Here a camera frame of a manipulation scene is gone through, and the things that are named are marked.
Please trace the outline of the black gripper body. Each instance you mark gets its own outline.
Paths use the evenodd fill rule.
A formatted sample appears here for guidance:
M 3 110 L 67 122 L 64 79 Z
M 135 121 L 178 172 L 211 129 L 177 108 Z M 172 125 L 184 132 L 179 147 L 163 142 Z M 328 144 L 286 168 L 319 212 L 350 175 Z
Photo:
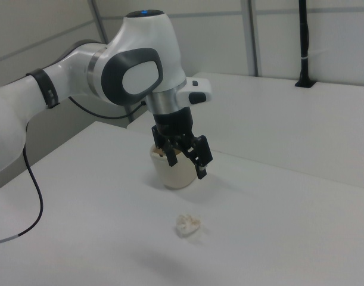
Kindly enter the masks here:
M 154 114 L 155 126 L 152 127 L 155 146 L 163 148 L 167 141 L 179 144 L 183 149 L 191 149 L 195 141 L 192 133 L 193 119 L 189 107 L 170 114 Z

